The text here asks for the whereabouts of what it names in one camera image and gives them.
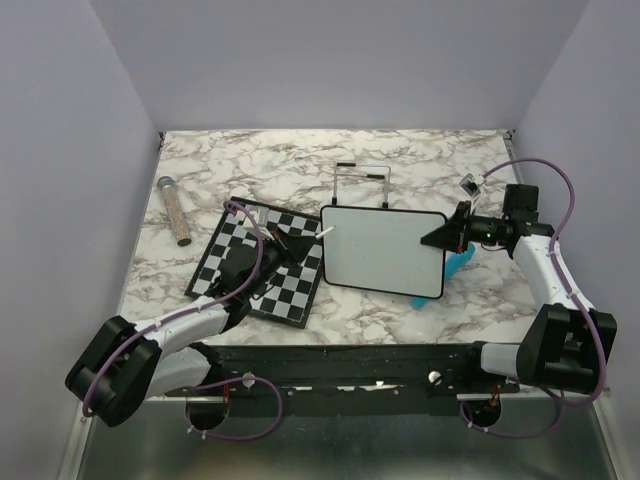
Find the white green marker pen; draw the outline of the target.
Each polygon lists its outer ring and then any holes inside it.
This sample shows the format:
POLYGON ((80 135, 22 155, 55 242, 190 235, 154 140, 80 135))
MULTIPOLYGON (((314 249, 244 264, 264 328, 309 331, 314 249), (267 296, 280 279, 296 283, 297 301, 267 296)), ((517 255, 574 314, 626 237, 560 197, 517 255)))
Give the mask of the white green marker pen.
POLYGON ((315 235, 315 239, 316 240, 320 240, 322 238, 324 238, 326 235, 328 235, 330 232, 332 232, 336 227, 335 226, 330 226, 324 230, 322 230, 321 232, 317 233, 315 235))

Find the black framed whiteboard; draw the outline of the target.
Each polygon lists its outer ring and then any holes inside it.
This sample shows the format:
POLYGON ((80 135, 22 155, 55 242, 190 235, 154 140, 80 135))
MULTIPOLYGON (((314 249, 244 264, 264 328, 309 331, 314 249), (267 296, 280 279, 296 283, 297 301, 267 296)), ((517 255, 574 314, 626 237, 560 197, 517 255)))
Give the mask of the black framed whiteboard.
POLYGON ((326 283, 367 291, 438 299, 446 252, 420 239, 447 221, 436 211, 326 205, 320 212, 326 283))

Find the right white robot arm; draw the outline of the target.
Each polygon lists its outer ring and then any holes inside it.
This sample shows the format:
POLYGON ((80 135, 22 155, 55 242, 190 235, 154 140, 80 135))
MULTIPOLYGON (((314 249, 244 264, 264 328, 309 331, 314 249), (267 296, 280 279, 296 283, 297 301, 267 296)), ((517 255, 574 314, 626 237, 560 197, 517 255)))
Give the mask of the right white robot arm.
POLYGON ((524 273, 538 308, 520 343, 473 345, 459 370, 467 389, 483 391, 500 376, 577 393, 589 403, 604 386, 617 323, 611 314, 597 311, 566 272, 553 227, 538 220, 538 193, 535 186, 508 185, 499 218, 476 215, 470 202, 461 202, 421 243, 456 254, 473 243, 505 248, 524 273))

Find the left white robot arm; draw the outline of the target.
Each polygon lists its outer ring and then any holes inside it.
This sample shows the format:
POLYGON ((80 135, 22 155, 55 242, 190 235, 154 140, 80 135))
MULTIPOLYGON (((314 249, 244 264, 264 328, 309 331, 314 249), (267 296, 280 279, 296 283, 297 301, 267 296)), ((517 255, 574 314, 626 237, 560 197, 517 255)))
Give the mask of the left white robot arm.
POLYGON ((200 352, 192 344, 236 327, 277 271, 302 265, 318 245, 316 233, 294 235, 277 227, 254 246, 230 247, 213 284, 187 306, 138 324, 120 315, 105 321, 67 374, 66 388, 82 402, 84 415, 110 427, 123 423, 159 384, 161 363, 186 350, 193 364, 200 352))

